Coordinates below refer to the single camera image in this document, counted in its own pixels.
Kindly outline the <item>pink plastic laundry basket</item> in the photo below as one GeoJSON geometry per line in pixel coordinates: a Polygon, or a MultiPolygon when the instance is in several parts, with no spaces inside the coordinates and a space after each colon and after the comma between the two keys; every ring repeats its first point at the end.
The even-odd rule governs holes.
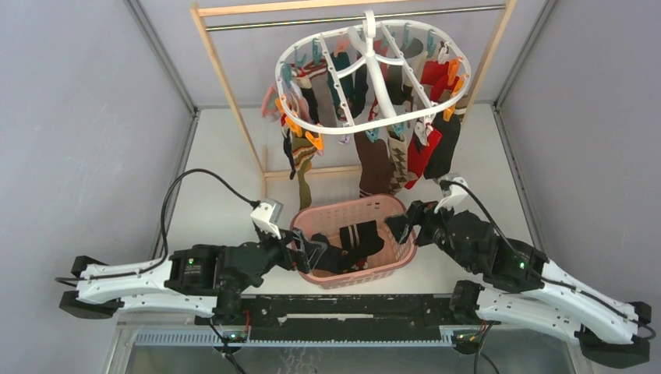
{"type": "Polygon", "coordinates": [[[327,290],[389,277],[417,252],[414,232],[401,244],[386,225],[388,217],[405,211],[399,199],[383,194],[301,210],[290,227],[328,249],[310,273],[300,276],[327,290]]]}

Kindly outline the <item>black sock with tan toe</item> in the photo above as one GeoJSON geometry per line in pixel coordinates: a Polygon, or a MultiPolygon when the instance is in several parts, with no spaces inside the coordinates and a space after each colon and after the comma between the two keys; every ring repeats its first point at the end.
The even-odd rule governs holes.
{"type": "Polygon", "coordinates": [[[433,127],[441,137],[426,165],[423,173],[425,179],[441,178],[450,172],[461,132],[461,117],[452,115],[445,121],[443,115],[438,115],[433,120],[433,127]]]}

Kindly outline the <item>black sock with beige stripes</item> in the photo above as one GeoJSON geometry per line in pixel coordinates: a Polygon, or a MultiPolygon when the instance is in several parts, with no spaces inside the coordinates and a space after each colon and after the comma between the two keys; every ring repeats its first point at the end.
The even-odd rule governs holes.
{"type": "Polygon", "coordinates": [[[344,226],[339,229],[341,245],[332,245],[321,233],[311,239],[328,244],[315,270],[324,270],[332,274],[352,273],[365,270],[367,259],[376,255],[384,247],[384,240],[379,236],[375,220],[344,226]]]}

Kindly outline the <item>wooden clothes rack frame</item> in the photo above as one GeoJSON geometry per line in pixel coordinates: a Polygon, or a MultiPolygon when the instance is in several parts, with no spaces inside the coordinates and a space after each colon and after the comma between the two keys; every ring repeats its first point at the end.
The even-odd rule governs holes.
{"type": "MultiPolygon", "coordinates": [[[[241,129],[242,134],[246,139],[246,142],[249,146],[249,150],[251,151],[251,154],[253,156],[253,160],[255,161],[255,164],[259,169],[262,198],[267,197],[267,188],[268,188],[269,180],[287,177],[286,175],[287,172],[267,171],[267,169],[265,168],[267,161],[266,159],[264,159],[264,164],[262,164],[262,160],[260,159],[259,155],[256,152],[256,148],[254,146],[253,140],[251,138],[249,130],[247,129],[246,122],[242,117],[242,113],[235,99],[235,95],[232,90],[231,83],[221,63],[220,56],[217,53],[217,49],[214,45],[214,42],[212,41],[210,32],[205,31],[205,27],[207,26],[207,24],[204,19],[208,17],[235,16],[235,15],[259,13],[259,12],[287,12],[287,11],[298,11],[298,10],[307,10],[307,9],[323,9],[323,8],[347,7],[347,6],[359,6],[359,5],[373,6],[375,4],[382,4],[382,3],[386,4],[386,3],[396,3],[396,2],[413,2],[413,1],[290,1],[290,2],[248,4],[248,5],[233,5],[233,6],[215,7],[215,8],[200,8],[197,2],[194,2],[191,5],[190,13],[193,18],[193,22],[195,23],[196,28],[200,34],[200,38],[210,58],[211,64],[214,67],[214,71],[222,86],[224,95],[228,100],[228,105],[232,110],[235,120],[239,124],[239,128],[241,129]]],[[[436,109],[432,108],[426,111],[421,111],[420,113],[425,114],[427,113],[427,111],[429,113],[431,112],[436,113],[435,111],[440,111],[440,109],[444,109],[449,114],[450,112],[448,108],[451,106],[451,104],[454,105],[456,104],[457,101],[459,101],[463,97],[467,97],[468,101],[466,102],[467,106],[465,107],[465,116],[468,116],[468,113],[471,111],[472,106],[475,103],[477,94],[479,93],[479,90],[481,89],[483,81],[486,77],[486,72],[491,65],[497,47],[500,44],[500,40],[504,34],[504,31],[507,28],[507,25],[510,21],[511,15],[514,11],[517,2],[518,1],[503,2],[506,5],[506,9],[502,10],[502,13],[500,14],[500,18],[497,20],[495,24],[490,40],[487,43],[484,52],[482,53],[481,61],[475,72],[471,72],[472,68],[470,68],[469,66],[468,59],[465,57],[465,54],[460,51],[460,48],[451,45],[451,38],[437,27],[420,26],[422,25],[422,23],[417,21],[413,22],[413,21],[405,21],[405,20],[391,20],[386,22],[386,20],[383,20],[377,22],[371,10],[369,12],[367,10],[365,11],[366,12],[365,19],[366,19],[366,24],[381,25],[382,31],[387,34],[386,37],[390,38],[388,40],[391,41],[394,41],[394,38],[389,34],[389,31],[386,31],[385,28],[386,23],[393,25],[395,24],[405,25],[407,22],[409,22],[410,24],[415,23],[415,27],[421,30],[427,28],[431,30],[430,32],[432,34],[447,39],[448,44],[450,44],[448,45],[448,47],[453,48],[453,50],[455,51],[454,53],[457,55],[457,59],[463,58],[460,61],[460,63],[463,64],[464,66],[463,69],[467,74],[465,78],[465,85],[462,86],[461,89],[456,93],[456,95],[451,97],[451,99],[447,101],[447,103],[442,104],[440,107],[436,109]]]]}

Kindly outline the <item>red sock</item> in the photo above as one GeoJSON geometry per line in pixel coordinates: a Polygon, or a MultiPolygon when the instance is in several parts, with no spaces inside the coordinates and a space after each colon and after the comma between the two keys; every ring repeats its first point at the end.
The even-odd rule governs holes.
{"type": "Polygon", "coordinates": [[[433,151],[442,139],[441,133],[433,129],[427,136],[427,144],[423,145],[420,138],[414,133],[408,146],[408,181],[406,189],[412,189],[416,182],[423,176],[433,151]]]}

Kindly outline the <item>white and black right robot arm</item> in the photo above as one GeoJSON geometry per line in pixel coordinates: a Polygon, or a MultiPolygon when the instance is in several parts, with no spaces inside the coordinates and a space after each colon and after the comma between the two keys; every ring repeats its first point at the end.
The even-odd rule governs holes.
{"type": "Polygon", "coordinates": [[[577,345],[588,360],[612,369],[649,362],[655,334],[639,333],[650,328],[649,304],[601,294],[544,252],[498,235],[492,223],[467,210],[456,213],[434,202],[415,201],[385,223],[398,243],[418,227],[417,245],[436,245],[482,278],[456,283],[450,309],[458,323],[482,320],[524,327],[577,345]]]}

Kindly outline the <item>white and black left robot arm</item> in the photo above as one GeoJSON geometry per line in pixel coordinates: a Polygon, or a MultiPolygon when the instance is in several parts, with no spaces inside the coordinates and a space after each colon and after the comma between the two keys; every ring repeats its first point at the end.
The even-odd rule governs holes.
{"type": "Polygon", "coordinates": [[[159,260],[110,266],[76,257],[76,286],[62,294],[59,307],[80,319],[110,319],[123,312],[178,312],[237,323],[244,313],[242,293],[258,288],[274,267],[311,272],[329,245],[311,241],[297,228],[281,238],[261,234],[238,246],[194,245],[159,260]]]}

